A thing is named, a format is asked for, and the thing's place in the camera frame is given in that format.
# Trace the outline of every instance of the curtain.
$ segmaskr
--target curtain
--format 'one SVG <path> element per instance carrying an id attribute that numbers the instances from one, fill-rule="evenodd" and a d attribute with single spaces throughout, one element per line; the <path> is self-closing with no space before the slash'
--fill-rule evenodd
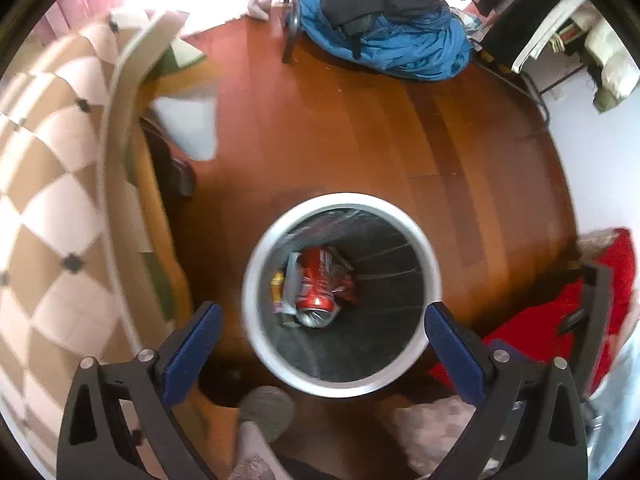
<path id="1" fill-rule="evenodd" d="M 123 0 L 57 0 L 38 22 L 34 34 L 46 45 L 122 4 Z"/>

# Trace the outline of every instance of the trash can rim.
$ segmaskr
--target trash can rim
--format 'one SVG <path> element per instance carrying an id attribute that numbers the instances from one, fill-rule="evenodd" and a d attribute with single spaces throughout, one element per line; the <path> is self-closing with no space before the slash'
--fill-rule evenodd
<path id="1" fill-rule="evenodd" d="M 424 312 L 414 335 L 402 352 L 386 367 L 369 377 L 347 383 L 334 383 L 303 374 L 277 352 L 260 322 L 260 281 L 264 266 L 277 241 L 293 227 L 318 213 L 332 209 L 360 209 L 389 222 L 412 245 L 422 267 L 425 305 L 440 301 L 440 270 L 433 248 L 418 224 L 405 212 L 380 198 L 359 193 L 318 196 L 290 209 L 276 220 L 256 245 L 242 284 L 242 322 L 252 348 L 263 364 L 279 379 L 305 393 L 320 397 L 355 397 L 373 392 L 396 380 L 409 369 L 428 344 L 423 329 Z"/>

